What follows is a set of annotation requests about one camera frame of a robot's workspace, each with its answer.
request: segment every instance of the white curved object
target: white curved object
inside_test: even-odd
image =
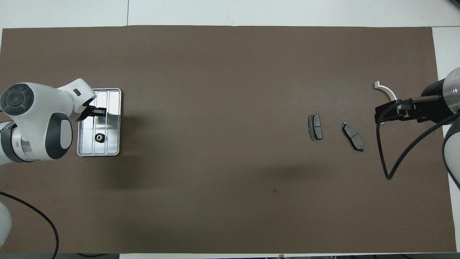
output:
[[[395,93],[390,88],[380,85],[380,81],[374,83],[374,89],[384,91],[390,97],[391,101],[397,100]]]
[[[11,214],[3,203],[0,202],[0,247],[5,243],[11,230]]]

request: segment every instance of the thick black cable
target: thick black cable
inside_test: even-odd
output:
[[[25,206],[29,207],[30,209],[32,209],[34,212],[38,213],[40,216],[42,216],[48,223],[49,225],[51,226],[51,228],[53,229],[53,232],[54,232],[54,237],[56,238],[56,248],[54,249],[54,254],[53,254],[53,257],[52,259],[55,259],[56,258],[56,255],[58,253],[58,249],[59,249],[59,236],[58,236],[58,230],[56,229],[56,226],[54,226],[54,223],[43,213],[41,212],[39,209],[35,208],[34,206],[30,205],[29,203],[21,200],[20,198],[18,197],[15,197],[11,194],[7,194],[7,193],[4,193],[2,191],[0,191],[0,195],[2,196],[5,196],[7,198],[10,198],[12,200],[15,200],[15,201],[18,201],[22,204],[24,204]]]
[[[403,161],[404,157],[409,153],[409,151],[413,147],[415,147],[415,145],[417,145],[422,139],[424,139],[426,136],[428,136],[431,132],[437,130],[438,128],[440,128],[444,124],[452,121],[453,119],[455,119],[457,117],[460,117],[460,112],[456,113],[456,114],[453,114],[453,115],[445,118],[444,120],[440,121],[436,125],[432,126],[431,128],[427,129],[425,132],[423,132],[419,137],[417,137],[414,141],[412,141],[412,143],[410,143],[410,145],[403,151],[403,153],[397,159],[396,163],[393,165],[393,168],[391,169],[390,173],[388,174],[388,170],[387,170],[386,164],[385,164],[385,158],[383,156],[383,151],[382,151],[382,143],[381,143],[381,140],[380,140],[380,123],[381,123],[383,117],[391,109],[394,109],[394,108],[396,108],[396,106],[399,106],[401,104],[410,104],[411,102],[412,102],[411,99],[407,99],[407,100],[403,100],[403,101],[397,102],[397,103],[389,106],[388,108],[386,108],[383,111],[383,113],[379,116],[379,119],[377,120],[377,126],[376,126],[377,146],[379,148],[379,155],[380,155],[380,161],[382,163],[383,172],[385,173],[385,177],[388,180],[391,180],[393,178],[393,176],[394,176],[394,174],[396,172],[396,169],[398,169],[399,164]]]
[[[80,255],[80,256],[83,256],[83,257],[98,257],[98,256],[102,256],[102,255],[106,255],[106,253],[99,253],[99,254],[82,254],[82,253],[77,253],[77,255]]]

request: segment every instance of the silver rectangular tray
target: silver rectangular tray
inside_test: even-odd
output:
[[[93,89],[96,98],[92,106],[107,108],[105,117],[87,117],[78,123],[77,154],[82,157],[116,156],[120,152],[121,90]],[[97,142],[96,134],[104,134],[105,141]]]

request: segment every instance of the brown mat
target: brown mat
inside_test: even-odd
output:
[[[0,189],[55,222],[62,253],[455,252],[441,131],[391,181],[375,142],[374,107],[389,99],[373,83],[405,99],[437,80],[430,28],[4,29],[2,39],[1,90],[81,77],[124,94],[118,157],[78,157],[75,136],[59,161],[1,168]],[[321,141],[308,135],[316,113]],[[389,163],[431,125],[384,124]],[[0,200],[13,216],[0,253],[53,250],[43,219]]]

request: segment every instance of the white tile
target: white tile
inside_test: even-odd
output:
[[[433,42],[436,54],[437,76],[443,79],[453,69],[460,67],[460,28],[433,28]],[[446,135],[449,126],[443,126]],[[460,190],[449,176],[450,198],[452,202],[452,214],[455,225],[455,241],[457,252],[460,252]]]
[[[130,0],[129,25],[459,26],[448,0]]]
[[[123,26],[127,23],[127,8],[128,0],[0,0],[0,30]]]

